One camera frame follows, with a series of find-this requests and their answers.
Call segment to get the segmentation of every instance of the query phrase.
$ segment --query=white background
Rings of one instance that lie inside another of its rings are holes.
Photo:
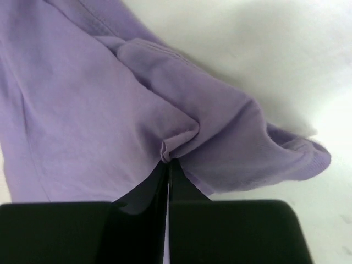
[[[285,200],[317,264],[352,263],[352,2],[124,2],[171,47],[253,95],[269,121],[319,140],[333,155],[311,180],[213,198]]]

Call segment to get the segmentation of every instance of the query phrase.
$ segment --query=cloth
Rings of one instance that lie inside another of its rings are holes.
[[[160,159],[204,193],[305,180],[320,145],[164,47],[120,1],[0,3],[0,141],[14,202],[113,201]]]

